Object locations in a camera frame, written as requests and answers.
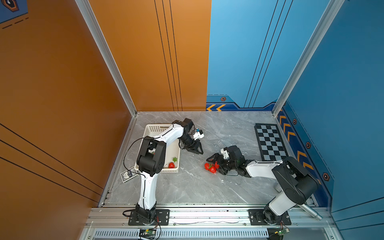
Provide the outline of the clear plastic clamshell container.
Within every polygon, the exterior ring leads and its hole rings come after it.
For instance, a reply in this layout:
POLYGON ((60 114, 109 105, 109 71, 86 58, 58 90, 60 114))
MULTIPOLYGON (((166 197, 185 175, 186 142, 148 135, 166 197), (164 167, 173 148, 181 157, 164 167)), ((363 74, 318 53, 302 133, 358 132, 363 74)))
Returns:
POLYGON ((219 172, 220 165, 217 161, 207 162, 204 164, 205 170, 216 175, 219 172))

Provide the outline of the white perforated plastic basket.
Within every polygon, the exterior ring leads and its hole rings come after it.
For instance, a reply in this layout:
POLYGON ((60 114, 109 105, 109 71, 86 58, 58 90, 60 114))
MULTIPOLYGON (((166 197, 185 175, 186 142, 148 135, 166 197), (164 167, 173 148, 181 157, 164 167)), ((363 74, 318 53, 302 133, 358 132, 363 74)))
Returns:
POLYGON ((160 150, 161 157, 164 159, 164 167, 161 173, 175 174, 179 172, 180 167, 180 147, 178 145, 179 139, 176 133, 181 133, 180 126, 173 124, 148 124, 145 127, 143 137, 151 137, 157 141, 166 140, 167 146, 160 150), (169 169, 169 163, 175 163, 174 169, 169 169))

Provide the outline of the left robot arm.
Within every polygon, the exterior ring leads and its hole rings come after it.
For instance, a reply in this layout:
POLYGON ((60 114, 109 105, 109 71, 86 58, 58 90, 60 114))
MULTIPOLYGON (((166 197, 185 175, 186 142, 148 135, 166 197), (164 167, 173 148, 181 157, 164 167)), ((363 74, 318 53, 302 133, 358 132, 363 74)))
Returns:
POLYGON ((203 131, 196 129, 193 121, 186 118, 173 121, 170 127, 154 137, 143 138, 136 162, 141 176, 141 192, 133 211, 140 222, 150 225, 157 220, 156 186, 166 162, 167 147, 178 140, 184 150, 202 155, 204 151, 200 139, 203 137, 203 131))

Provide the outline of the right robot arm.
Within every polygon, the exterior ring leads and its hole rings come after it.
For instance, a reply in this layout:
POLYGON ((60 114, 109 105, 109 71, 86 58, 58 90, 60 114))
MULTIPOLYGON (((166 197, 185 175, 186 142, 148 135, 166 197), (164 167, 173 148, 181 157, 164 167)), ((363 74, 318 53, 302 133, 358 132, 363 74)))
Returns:
POLYGON ((207 158, 205 168, 212 173, 227 175, 236 171, 246 178, 268 178, 277 180, 280 193, 260 212, 251 214, 251 221, 258 224, 276 225, 283 220, 283 215, 295 206, 299 206, 317 220, 323 217, 306 205, 307 199, 320 187, 319 181, 293 157, 279 161, 257 162, 247 160, 237 146, 221 149, 207 158))

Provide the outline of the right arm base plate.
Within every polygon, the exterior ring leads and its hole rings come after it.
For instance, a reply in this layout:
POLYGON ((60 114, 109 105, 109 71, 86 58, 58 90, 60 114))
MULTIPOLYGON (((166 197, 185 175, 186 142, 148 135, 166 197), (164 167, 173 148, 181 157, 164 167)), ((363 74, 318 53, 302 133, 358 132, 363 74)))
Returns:
POLYGON ((248 210, 248 214, 252 226, 277 226, 280 224, 283 224, 283 226, 290 226, 292 224, 288 212, 284 212, 282 215, 277 216, 270 210, 250 209, 248 210))

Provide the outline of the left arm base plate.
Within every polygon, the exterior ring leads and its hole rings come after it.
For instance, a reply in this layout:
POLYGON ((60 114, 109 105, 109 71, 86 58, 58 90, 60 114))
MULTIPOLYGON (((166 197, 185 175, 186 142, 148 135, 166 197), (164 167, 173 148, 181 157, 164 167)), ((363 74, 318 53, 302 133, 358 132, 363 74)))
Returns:
POLYGON ((169 209, 156 209, 149 213, 140 213, 138 210, 131 211, 129 226, 168 226, 170 220, 169 209))

